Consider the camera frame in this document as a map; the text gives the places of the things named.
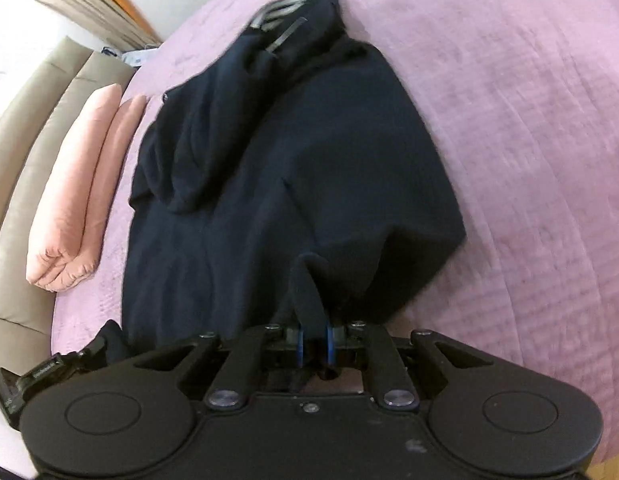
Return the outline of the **purple quilted bedspread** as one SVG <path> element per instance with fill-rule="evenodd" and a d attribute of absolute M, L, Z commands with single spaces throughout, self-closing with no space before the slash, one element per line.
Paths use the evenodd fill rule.
<path fill-rule="evenodd" d="M 149 100 L 215 61 L 272 0 L 208 0 L 127 87 Z M 340 0 L 439 149 L 467 238 L 390 322 L 586 391 L 619 454 L 619 0 Z"/>

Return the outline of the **dark navy hooded sweatshirt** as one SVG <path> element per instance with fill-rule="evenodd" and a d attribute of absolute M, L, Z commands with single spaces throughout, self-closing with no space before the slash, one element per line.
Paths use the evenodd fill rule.
<path fill-rule="evenodd" d="M 114 364 L 186 338 L 382 324 L 466 237 L 439 152 L 340 0 L 265 6 L 166 93 L 138 152 Z"/>

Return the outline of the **beige leather headboard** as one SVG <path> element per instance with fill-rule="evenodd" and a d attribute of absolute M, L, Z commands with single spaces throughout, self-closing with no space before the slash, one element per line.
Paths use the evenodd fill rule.
<path fill-rule="evenodd" d="M 25 279 L 34 214 L 61 143 L 88 97 L 126 87 L 134 68 L 63 38 L 0 116 L 0 367 L 47 359 L 55 296 Z"/>

